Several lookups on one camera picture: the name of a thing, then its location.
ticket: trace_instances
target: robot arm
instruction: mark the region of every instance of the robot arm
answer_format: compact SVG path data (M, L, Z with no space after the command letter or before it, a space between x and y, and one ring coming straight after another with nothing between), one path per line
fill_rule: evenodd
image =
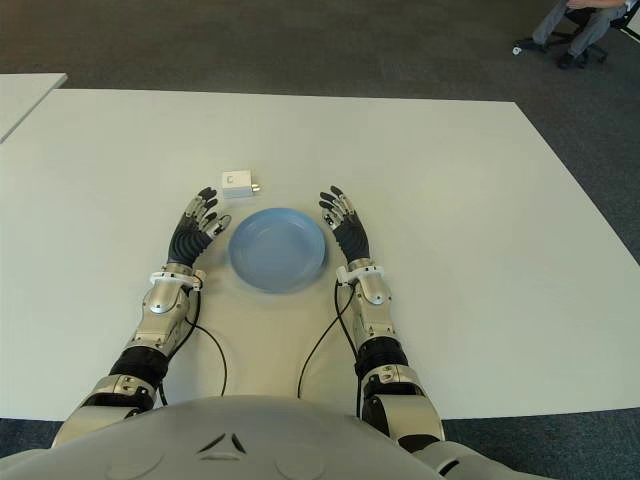
M444 440L442 422L397 338L384 269L370 257L358 214L339 188L332 186L331 192L320 194L320 206L347 259L347 267L338 269L338 282L355 289L355 370L364 398L362 419L409 452L422 450Z
M194 328L204 272L194 271L193 264L231 221L228 215L216 220L215 196L207 187L185 209L166 265L150 277L153 287L142 301L140 324L109 374L62 425L54 445L153 408L169 361Z

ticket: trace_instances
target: small white box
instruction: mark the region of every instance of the small white box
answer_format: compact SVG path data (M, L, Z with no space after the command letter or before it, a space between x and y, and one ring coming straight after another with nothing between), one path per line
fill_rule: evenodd
M251 183L251 170L224 172L220 183L224 198L251 197L253 192L260 190L258 185Z

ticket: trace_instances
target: leg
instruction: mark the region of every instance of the leg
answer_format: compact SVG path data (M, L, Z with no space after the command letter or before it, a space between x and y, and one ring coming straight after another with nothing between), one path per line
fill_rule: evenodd
M573 39L569 47L569 54L573 57L579 57L589 45L596 43L609 30L609 24L627 12L627 7L601 8L598 9L589 18L589 23L584 30Z
M556 6L551 9L551 11L547 14L546 17L540 22L538 28L533 32L533 41L538 45L544 45L553 32L553 29L558 26L562 17L564 17L565 12L567 11L567 2L566 0L559 0L556 3Z

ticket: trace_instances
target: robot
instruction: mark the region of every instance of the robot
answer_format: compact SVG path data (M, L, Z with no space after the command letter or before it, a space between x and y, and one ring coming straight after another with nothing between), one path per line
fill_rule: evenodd
M205 276L193 265L231 222L217 217L216 191L205 188L182 214L166 264L151 275L142 320L109 374L71 413L50 449L0 460L3 480L542 479L445 440L394 328L384 269L371 258L351 201L337 187L330 191L321 193L320 206L347 262L336 285L351 288L353 341L340 311L336 320L356 356L362 397L356 416L262 396L153 408L171 358L197 326Z

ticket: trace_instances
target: gray carpet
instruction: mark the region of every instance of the gray carpet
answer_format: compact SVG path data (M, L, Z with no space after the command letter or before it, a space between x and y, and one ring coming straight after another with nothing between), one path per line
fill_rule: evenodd
M640 44L606 64L511 55L551 1L0 0L0 73L68 88L516 101L640 261ZM562 479L640 478L640 410L449 421L451 439ZM0 455L57 425L0 421Z

